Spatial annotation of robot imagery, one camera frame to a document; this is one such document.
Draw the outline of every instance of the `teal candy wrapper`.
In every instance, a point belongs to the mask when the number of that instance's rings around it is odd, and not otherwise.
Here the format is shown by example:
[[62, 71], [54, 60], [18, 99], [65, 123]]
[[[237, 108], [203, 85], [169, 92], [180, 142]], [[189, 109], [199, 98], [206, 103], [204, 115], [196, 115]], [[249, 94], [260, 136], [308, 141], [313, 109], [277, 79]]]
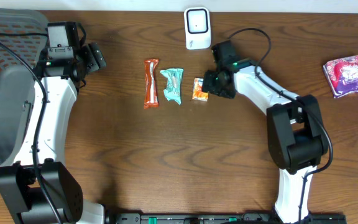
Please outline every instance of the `teal candy wrapper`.
[[167, 88], [164, 89], [164, 96], [168, 101], [175, 100], [180, 105], [180, 83], [183, 75], [183, 69], [169, 68], [161, 70], [161, 74], [168, 79]]

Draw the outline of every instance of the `white wall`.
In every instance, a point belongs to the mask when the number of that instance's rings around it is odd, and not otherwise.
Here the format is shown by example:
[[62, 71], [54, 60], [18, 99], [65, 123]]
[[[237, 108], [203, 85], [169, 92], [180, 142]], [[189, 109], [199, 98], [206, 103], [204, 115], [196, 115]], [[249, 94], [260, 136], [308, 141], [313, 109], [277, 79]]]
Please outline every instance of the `white wall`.
[[358, 13], [358, 0], [0, 0], [0, 7], [11, 9], [184, 11], [190, 6], [212, 12]]

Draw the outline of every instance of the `candy wrapper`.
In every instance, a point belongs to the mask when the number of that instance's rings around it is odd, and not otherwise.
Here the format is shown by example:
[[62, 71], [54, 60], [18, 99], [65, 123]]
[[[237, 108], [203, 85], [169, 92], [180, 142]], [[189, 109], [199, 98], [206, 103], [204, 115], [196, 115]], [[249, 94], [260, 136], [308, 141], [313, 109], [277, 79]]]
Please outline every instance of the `candy wrapper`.
[[146, 96], [144, 99], [144, 108], [158, 107], [157, 91], [154, 80], [154, 70], [158, 64], [158, 59], [144, 60], [144, 68], [146, 70]]
[[204, 93], [201, 91], [203, 88], [203, 81], [202, 78], [195, 78], [193, 84], [193, 96], [191, 97], [193, 100], [201, 100], [207, 101], [208, 100], [208, 93]]
[[334, 98], [358, 93], [358, 55], [329, 61], [323, 70]]
[[161, 70], [161, 74], [167, 78], [167, 88], [164, 89], [164, 95], [168, 101], [175, 100], [179, 105], [180, 99], [180, 83], [183, 74], [182, 68], [169, 68]]

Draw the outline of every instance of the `pink snack bag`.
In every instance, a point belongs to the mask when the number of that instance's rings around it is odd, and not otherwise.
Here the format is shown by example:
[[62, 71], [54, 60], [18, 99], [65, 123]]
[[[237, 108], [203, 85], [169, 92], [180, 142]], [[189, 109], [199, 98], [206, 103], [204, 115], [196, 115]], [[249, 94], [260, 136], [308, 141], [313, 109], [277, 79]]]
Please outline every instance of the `pink snack bag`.
[[323, 70], [334, 98], [358, 93], [358, 55], [329, 61]]

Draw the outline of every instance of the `wood grain surface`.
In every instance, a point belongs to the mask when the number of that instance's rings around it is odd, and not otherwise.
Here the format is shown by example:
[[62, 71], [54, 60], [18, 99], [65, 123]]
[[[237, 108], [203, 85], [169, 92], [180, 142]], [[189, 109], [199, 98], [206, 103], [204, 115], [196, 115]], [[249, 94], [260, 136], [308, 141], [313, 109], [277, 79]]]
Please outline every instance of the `wood grain surface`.
[[[87, 77], [67, 131], [66, 165], [84, 197], [114, 211], [243, 213], [270, 210], [278, 169], [267, 150], [266, 119], [247, 98], [192, 101], [194, 77], [214, 69], [209, 49], [187, 50], [183, 13], [44, 11], [78, 21], [108, 67]], [[344, 213], [358, 223], [358, 94], [334, 99], [322, 71], [328, 60], [358, 54], [358, 15], [211, 13], [213, 44], [243, 27], [272, 38], [265, 73], [299, 95], [312, 94], [334, 143], [334, 161], [313, 176], [309, 209]], [[238, 53], [261, 58], [267, 41], [234, 37]], [[159, 108], [143, 109], [144, 59], [159, 58]], [[159, 70], [184, 68], [182, 105], [167, 101]], [[0, 196], [0, 223], [11, 223]]]

